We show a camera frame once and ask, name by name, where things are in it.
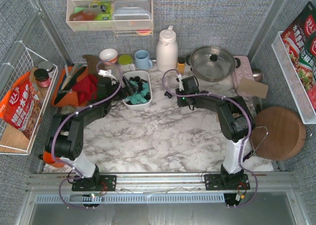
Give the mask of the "teal capsule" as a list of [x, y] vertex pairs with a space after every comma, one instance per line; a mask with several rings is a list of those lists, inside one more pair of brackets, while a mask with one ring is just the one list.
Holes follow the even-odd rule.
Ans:
[[147, 103], [148, 101], [147, 101], [145, 98], [141, 98], [141, 99], [140, 99], [140, 102], [141, 102], [142, 104], [145, 104], [145, 103]]
[[127, 100], [127, 101], [130, 101], [130, 100], [132, 100], [133, 98], [134, 98], [134, 95], [130, 95], [130, 96], [126, 97], [126, 100]]
[[143, 83], [142, 87], [143, 87], [143, 90], [149, 90], [149, 88], [150, 88], [148, 83]]
[[143, 97], [143, 96], [142, 96], [141, 94], [139, 94], [139, 93], [135, 94], [135, 98], [136, 98], [137, 100], [140, 100], [142, 97]]
[[138, 101], [137, 99], [135, 99], [135, 98], [131, 99], [130, 101], [131, 101], [131, 104], [132, 104], [132, 105], [137, 105], [137, 104], [139, 104], [139, 101]]
[[129, 82], [130, 82], [133, 86], [138, 86], [138, 83], [135, 82], [135, 81], [133, 81], [133, 80], [130, 80]]

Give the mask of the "white storage basket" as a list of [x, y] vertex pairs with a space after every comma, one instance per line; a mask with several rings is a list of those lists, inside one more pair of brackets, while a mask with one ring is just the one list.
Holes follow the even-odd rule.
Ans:
[[143, 87], [142, 87], [143, 83], [141, 83], [140, 81], [137, 82], [138, 86], [133, 86], [133, 95], [134, 96], [137, 93], [141, 94], [143, 96], [142, 98], [144, 98], [147, 93], [150, 93], [150, 95], [151, 95], [151, 99], [147, 100], [148, 102], [145, 103], [145, 104], [142, 104], [140, 102], [140, 100], [139, 100], [139, 104], [132, 105], [131, 101], [127, 101], [126, 98], [125, 98], [123, 100], [124, 105], [130, 110], [144, 110], [144, 109], [148, 108], [151, 105], [151, 101], [152, 101], [152, 98], [153, 98], [149, 74], [146, 71], [131, 71], [131, 72], [125, 73], [123, 76], [126, 77], [129, 81], [130, 80], [134, 81], [134, 77], [135, 76], [139, 76], [141, 79], [145, 79], [145, 80], [148, 81], [148, 84], [150, 86], [149, 90], [143, 90]]

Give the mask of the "red cloth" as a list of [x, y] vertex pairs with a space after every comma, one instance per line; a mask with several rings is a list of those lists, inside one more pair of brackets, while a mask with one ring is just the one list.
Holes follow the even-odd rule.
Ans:
[[98, 78], [88, 74], [72, 87], [72, 90], [77, 93], [79, 105], [86, 104], [97, 98], [97, 83]]

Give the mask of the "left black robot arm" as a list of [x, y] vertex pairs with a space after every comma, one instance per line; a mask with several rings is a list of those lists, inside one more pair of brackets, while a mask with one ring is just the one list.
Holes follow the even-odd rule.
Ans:
[[97, 166], [83, 153], [83, 131], [92, 122], [104, 118], [112, 108], [112, 101], [122, 100], [130, 93], [127, 79], [121, 77], [115, 85], [105, 77], [101, 83], [106, 88], [99, 92], [104, 97], [97, 97], [96, 101], [69, 114], [54, 115], [49, 130], [45, 150], [51, 153], [54, 161], [70, 166], [79, 178], [93, 178], [97, 173]]

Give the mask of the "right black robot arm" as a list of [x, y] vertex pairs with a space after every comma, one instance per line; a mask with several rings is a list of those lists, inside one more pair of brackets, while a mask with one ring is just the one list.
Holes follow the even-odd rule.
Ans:
[[227, 174], [236, 174], [243, 170], [244, 148], [255, 127], [253, 117], [240, 96], [221, 97], [207, 91], [200, 91], [195, 76], [178, 78], [176, 89], [179, 107], [207, 109], [217, 113], [221, 132], [227, 139], [226, 156], [222, 164]]

